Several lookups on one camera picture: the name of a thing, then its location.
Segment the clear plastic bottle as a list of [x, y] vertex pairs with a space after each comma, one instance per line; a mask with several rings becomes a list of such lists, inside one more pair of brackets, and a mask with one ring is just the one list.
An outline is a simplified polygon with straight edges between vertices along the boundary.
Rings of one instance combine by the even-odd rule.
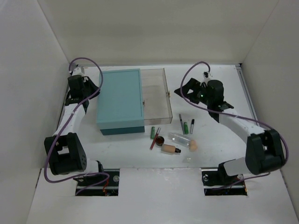
[[181, 146], [189, 147], [190, 144], [191, 144], [191, 139], [190, 138], [188, 138], [184, 135], [178, 134], [178, 133], [169, 133], [168, 138], [172, 142], [174, 142], [176, 144], [179, 144]]

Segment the beige foundation bottle black cap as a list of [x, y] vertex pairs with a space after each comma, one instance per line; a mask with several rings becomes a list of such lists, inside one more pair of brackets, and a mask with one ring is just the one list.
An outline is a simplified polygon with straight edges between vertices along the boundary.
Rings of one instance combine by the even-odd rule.
[[180, 154], [181, 150], [172, 145], [163, 144], [161, 151], [170, 154]]

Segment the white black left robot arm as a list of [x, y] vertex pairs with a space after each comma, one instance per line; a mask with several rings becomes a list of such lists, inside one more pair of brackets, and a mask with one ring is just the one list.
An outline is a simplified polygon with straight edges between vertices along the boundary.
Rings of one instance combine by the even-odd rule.
[[83, 117], [87, 113], [89, 100], [97, 97], [99, 88], [93, 81], [83, 75], [68, 77], [69, 92], [65, 100], [62, 120], [50, 137], [45, 138], [44, 147], [47, 154], [44, 177], [50, 183], [68, 180], [50, 180], [47, 176], [47, 167], [53, 175], [76, 174], [75, 177], [89, 176], [89, 181], [94, 186], [100, 186], [105, 180], [105, 174], [99, 161], [87, 158], [83, 146], [77, 135]]

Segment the teal makeup box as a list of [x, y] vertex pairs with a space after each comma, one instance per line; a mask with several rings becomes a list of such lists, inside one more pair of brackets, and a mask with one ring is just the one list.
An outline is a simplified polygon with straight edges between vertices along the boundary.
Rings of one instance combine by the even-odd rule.
[[103, 72], [96, 124], [103, 135], [145, 132], [140, 69]]

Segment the beige makeup sponge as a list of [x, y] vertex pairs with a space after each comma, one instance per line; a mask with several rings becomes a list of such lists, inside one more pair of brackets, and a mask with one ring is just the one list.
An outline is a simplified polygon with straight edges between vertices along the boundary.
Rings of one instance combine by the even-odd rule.
[[189, 145], [189, 151], [195, 152], [197, 149], [198, 149], [197, 142], [195, 140], [191, 140]]

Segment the red makeup pencil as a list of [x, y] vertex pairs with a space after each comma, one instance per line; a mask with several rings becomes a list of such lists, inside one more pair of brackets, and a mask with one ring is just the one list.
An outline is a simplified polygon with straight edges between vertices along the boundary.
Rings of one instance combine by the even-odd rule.
[[159, 127], [158, 130], [157, 130], [157, 132], [156, 132], [156, 134], [155, 134], [155, 136], [154, 136], [154, 139], [153, 139], [153, 141], [152, 141], [152, 143], [151, 143], [150, 150], [153, 149], [154, 144], [155, 144], [155, 142], [156, 142], [156, 139], [157, 139], [157, 137], [159, 136], [160, 130], [161, 130], [161, 128]]

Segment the black silver mascara pen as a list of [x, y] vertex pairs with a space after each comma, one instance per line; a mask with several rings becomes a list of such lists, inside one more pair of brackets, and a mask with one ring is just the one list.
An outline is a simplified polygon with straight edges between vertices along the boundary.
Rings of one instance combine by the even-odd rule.
[[191, 125], [190, 125], [190, 132], [189, 132], [190, 134], [193, 133], [194, 122], [195, 122], [195, 119], [192, 119], [192, 120], [191, 120]]

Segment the grey eyeliner pencil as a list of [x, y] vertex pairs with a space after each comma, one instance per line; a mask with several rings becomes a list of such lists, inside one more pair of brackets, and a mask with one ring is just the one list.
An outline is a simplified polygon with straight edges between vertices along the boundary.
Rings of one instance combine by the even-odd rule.
[[179, 114], [179, 120], [180, 120], [180, 125], [181, 125], [181, 128], [182, 128], [182, 133], [185, 134], [184, 123], [183, 123], [181, 114]]

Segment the green tube right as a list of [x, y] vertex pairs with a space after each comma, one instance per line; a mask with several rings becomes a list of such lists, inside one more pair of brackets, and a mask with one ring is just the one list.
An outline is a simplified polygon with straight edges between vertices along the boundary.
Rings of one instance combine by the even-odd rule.
[[184, 134], [189, 134], [188, 123], [184, 122]]

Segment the green tube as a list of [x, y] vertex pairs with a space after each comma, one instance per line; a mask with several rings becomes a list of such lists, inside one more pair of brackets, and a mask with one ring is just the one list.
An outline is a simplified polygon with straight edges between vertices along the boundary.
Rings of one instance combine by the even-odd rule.
[[188, 123], [184, 122], [184, 134], [189, 134]]
[[156, 135], [156, 129], [154, 126], [151, 127], [150, 138], [154, 139]]

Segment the clear acrylic drawer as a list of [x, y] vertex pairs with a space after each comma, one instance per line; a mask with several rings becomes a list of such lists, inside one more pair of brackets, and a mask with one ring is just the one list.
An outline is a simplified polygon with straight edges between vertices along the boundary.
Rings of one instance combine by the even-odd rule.
[[167, 125], [172, 122], [170, 92], [165, 69], [141, 70], [144, 124]]

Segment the green tube left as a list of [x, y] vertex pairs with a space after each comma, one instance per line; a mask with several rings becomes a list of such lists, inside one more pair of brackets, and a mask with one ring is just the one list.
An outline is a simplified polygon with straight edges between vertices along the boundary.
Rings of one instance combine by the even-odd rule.
[[156, 129], [154, 126], [151, 127], [150, 138], [154, 139], [156, 135]]

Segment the brown round jar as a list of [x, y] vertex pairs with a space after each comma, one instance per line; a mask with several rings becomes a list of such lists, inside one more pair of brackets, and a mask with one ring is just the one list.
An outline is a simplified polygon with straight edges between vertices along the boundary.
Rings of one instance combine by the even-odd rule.
[[163, 144], [164, 144], [164, 138], [163, 138], [162, 136], [158, 136], [158, 137], [156, 138], [156, 145], [157, 145], [158, 147], [161, 147]]

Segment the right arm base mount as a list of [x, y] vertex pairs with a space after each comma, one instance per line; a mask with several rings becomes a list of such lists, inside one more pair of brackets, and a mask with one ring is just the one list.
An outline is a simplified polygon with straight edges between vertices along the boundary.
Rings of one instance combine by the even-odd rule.
[[205, 196], [247, 196], [243, 175], [220, 176], [217, 168], [202, 169]]

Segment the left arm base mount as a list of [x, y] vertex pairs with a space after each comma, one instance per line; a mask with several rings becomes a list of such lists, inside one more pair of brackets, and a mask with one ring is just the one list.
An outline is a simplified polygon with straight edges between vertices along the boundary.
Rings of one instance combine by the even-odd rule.
[[91, 175], [74, 178], [77, 182], [75, 196], [118, 196], [120, 183], [119, 169], [105, 169], [109, 175]]

